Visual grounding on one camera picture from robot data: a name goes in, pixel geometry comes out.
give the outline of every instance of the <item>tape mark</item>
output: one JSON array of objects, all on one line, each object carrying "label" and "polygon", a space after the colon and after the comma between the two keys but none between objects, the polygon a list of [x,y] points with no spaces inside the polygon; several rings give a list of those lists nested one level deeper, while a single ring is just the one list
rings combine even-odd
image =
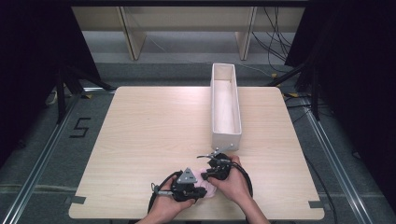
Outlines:
[{"label": "tape mark", "polygon": [[323,208],[323,203],[321,201],[309,201],[310,208]]},{"label": "tape mark", "polygon": [[85,200],[87,198],[86,197],[79,197],[79,196],[74,196],[71,200],[71,203],[80,203],[80,204],[84,204]]},{"label": "tape mark", "polygon": [[75,125],[74,130],[84,130],[84,133],[81,134],[81,135],[70,135],[69,138],[83,138],[83,137],[85,137],[85,134],[87,133],[87,131],[89,130],[89,128],[87,128],[87,127],[78,127],[78,125],[79,125],[79,122],[80,122],[80,121],[82,121],[82,120],[89,120],[89,119],[91,119],[91,118],[79,118],[78,121],[77,121],[77,123],[76,123],[76,125]]}]

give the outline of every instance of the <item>white tray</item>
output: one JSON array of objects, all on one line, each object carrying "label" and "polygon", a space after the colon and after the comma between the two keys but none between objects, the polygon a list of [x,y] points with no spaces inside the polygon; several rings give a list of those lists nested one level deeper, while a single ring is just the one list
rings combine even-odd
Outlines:
[{"label": "white tray", "polygon": [[215,150],[237,150],[242,127],[234,65],[213,63],[210,87],[212,91],[212,147]]}]

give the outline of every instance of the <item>cable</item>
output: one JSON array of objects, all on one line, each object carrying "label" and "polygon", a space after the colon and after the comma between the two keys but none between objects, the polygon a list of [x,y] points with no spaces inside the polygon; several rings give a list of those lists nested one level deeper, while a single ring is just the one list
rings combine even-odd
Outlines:
[{"label": "cable", "polygon": [[270,51],[272,54],[274,54],[278,59],[282,60],[283,62],[286,61],[286,58],[279,54],[278,52],[274,51],[273,49],[270,49],[268,46],[266,46],[260,39],[252,32],[254,38],[257,40],[260,46],[262,46],[265,50]]},{"label": "cable", "polygon": [[286,39],[285,38],[285,36],[283,36],[283,34],[282,33],[279,33],[281,36],[282,36],[282,38],[286,41],[286,43],[288,43],[288,44],[285,44],[286,46],[288,46],[288,47],[291,47],[291,43],[288,41],[288,39]]},{"label": "cable", "polygon": [[[274,30],[274,31],[273,31],[273,34],[270,35],[270,36],[271,36],[271,41],[270,41],[270,45],[269,45],[269,49],[270,49],[270,48],[271,48],[271,45],[272,45],[272,42],[273,42],[273,40],[274,40],[275,34],[278,36],[278,39],[279,39],[280,43],[282,43],[282,39],[281,39],[280,35],[278,34],[278,28],[276,29],[276,26],[277,26],[277,14],[278,14],[278,9],[276,9],[276,25],[273,24],[273,22],[272,22],[272,20],[271,20],[269,14],[268,14],[266,8],[264,7],[263,9],[264,9],[265,15],[267,16],[267,18],[268,18],[269,22],[271,23],[271,26],[272,26],[272,28],[273,28],[273,30]],[[284,54],[286,54],[286,53],[285,53],[285,50],[284,50],[283,44],[281,44],[280,46],[281,46],[282,52],[283,52]],[[278,70],[278,69],[274,68],[274,67],[271,65],[271,60],[270,60],[269,51],[268,51],[268,53],[267,53],[267,58],[268,58],[268,63],[270,64],[270,66],[271,66],[275,71],[281,72],[281,73],[287,73],[287,71]]]},{"label": "cable", "polygon": [[235,167],[236,169],[238,169],[239,172],[242,173],[242,175],[244,176],[244,178],[247,181],[248,192],[250,193],[250,196],[253,197],[253,186],[251,184],[251,180],[250,180],[250,177],[248,176],[248,173],[245,171],[245,169],[241,165],[239,165],[236,162],[231,162],[231,166]]},{"label": "cable", "polygon": [[303,115],[301,115],[299,118],[295,119],[292,123],[297,122],[299,119],[302,119],[311,109],[307,110]]},{"label": "cable", "polygon": [[[172,178],[174,175],[179,176],[179,175],[181,175],[182,173],[183,173],[182,171],[176,171],[176,172],[172,173],[171,175],[169,175],[168,177],[165,178],[165,180],[161,183],[160,186],[158,186],[158,187],[155,186],[155,188],[156,188],[156,189],[161,189],[161,188],[163,187],[163,185],[165,185],[166,182],[167,182],[170,178]],[[156,192],[154,191],[154,189],[153,189],[153,192],[152,192],[152,194],[151,194],[151,198],[149,199],[149,203],[148,203],[148,212],[149,212],[149,210],[151,210],[151,207],[152,207],[152,205],[154,204],[154,201],[155,201],[156,198],[157,198],[157,193],[156,193]]]},{"label": "cable", "polygon": [[290,109],[290,108],[309,107],[309,106],[311,106],[311,105],[288,105],[288,106],[286,106],[286,108],[287,108],[287,109]]},{"label": "cable", "polygon": [[289,44],[289,42],[288,42],[288,44],[284,44],[285,46],[287,46],[287,47],[291,47],[291,44]]},{"label": "cable", "polygon": [[306,157],[305,153],[303,153],[303,154],[304,154],[305,160],[306,160],[306,161],[308,162],[308,164],[311,166],[311,168],[312,168],[312,170],[314,171],[315,175],[317,176],[317,178],[318,178],[318,180],[319,180],[321,186],[323,187],[324,192],[325,192],[326,195],[327,195],[327,198],[328,198],[328,200],[329,200],[330,207],[332,208],[332,215],[334,216],[334,223],[338,223],[337,212],[335,211],[335,206],[334,206],[334,203],[332,202],[332,197],[330,196],[329,191],[327,190],[326,186],[324,185],[323,180],[321,179],[321,177],[320,177],[320,175],[319,175],[317,169],[315,169],[315,167],[314,167],[314,165],[312,164],[311,160],[309,160],[309,159]]},{"label": "cable", "polygon": [[247,65],[244,65],[244,64],[241,64],[241,63],[236,63],[236,64],[237,64],[237,65],[240,65],[240,66],[242,66],[242,67],[246,67],[246,68],[249,68],[249,69],[253,69],[253,70],[259,71],[259,72],[265,74],[265,75],[268,76],[268,77],[272,77],[271,75],[269,75],[268,73],[262,71],[261,69],[254,68],[254,67],[250,67],[250,66],[247,66]]},{"label": "cable", "polygon": [[288,99],[285,100],[285,103],[291,99],[299,99],[299,98],[306,98],[306,97],[311,97],[310,95],[306,95],[306,96],[297,96],[297,97],[289,97]]}]

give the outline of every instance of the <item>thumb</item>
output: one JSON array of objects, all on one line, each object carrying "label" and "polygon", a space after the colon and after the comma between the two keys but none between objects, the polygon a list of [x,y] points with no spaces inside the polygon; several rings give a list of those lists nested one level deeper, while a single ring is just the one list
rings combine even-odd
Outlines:
[{"label": "thumb", "polygon": [[193,204],[195,204],[195,200],[194,199],[188,199],[185,202],[181,202],[180,205],[182,207],[182,209],[186,209],[191,207]]},{"label": "thumb", "polygon": [[208,181],[209,183],[211,183],[213,186],[215,186],[216,188],[219,187],[219,184],[220,184],[220,182],[221,182],[221,181],[219,181],[219,180],[217,180],[216,178],[213,178],[213,177],[209,177],[209,178],[207,179],[207,181]]}]

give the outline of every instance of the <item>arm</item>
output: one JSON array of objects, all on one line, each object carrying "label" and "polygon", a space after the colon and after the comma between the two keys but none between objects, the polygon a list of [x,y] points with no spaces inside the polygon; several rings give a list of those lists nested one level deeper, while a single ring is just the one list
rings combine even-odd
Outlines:
[{"label": "arm", "polygon": [[[169,190],[172,182],[176,176],[170,178],[161,188],[162,190]],[[177,202],[172,196],[157,195],[154,204],[148,214],[138,221],[139,224],[160,224],[166,223],[174,219],[177,214],[186,208],[191,207],[195,203],[194,199],[189,199],[186,202]]]},{"label": "arm", "polygon": [[[230,156],[233,162],[241,165],[239,157]],[[242,209],[247,221],[251,224],[269,224],[270,222],[265,217],[264,213],[253,200],[248,192],[248,184],[243,175],[235,168],[232,168],[230,174],[225,180],[217,180],[209,177],[208,181],[223,192],[223,194]]]}]

